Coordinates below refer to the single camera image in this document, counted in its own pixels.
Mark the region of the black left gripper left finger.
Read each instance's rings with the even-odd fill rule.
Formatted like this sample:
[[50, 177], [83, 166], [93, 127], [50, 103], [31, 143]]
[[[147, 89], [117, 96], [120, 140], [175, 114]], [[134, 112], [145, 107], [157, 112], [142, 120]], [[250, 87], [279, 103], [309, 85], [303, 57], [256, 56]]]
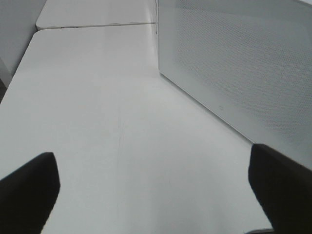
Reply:
[[0, 232], [39, 234], [60, 191], [55, 155], [46, 152], [0, 181]]

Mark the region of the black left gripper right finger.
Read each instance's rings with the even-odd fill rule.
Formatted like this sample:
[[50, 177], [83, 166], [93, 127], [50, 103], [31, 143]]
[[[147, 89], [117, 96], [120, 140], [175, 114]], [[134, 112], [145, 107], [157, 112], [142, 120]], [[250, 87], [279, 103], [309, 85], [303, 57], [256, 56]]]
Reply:
[[311, 170], [265, 144], [253, 144], [248, 180], [275, 233], [312, 232]]

